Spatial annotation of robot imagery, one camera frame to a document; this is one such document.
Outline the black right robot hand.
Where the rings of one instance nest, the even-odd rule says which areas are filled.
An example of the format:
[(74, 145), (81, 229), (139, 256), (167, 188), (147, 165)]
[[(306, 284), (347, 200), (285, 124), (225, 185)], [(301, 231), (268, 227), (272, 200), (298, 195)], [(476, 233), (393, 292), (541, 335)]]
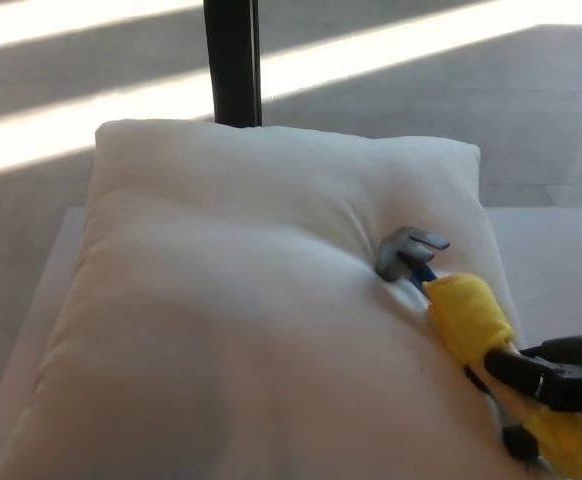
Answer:
[(523, 350), (481, 341), (462, 353), (461, 365), (509, 416), (502, 440), (513, 458), (582, 479), (582, 336)]

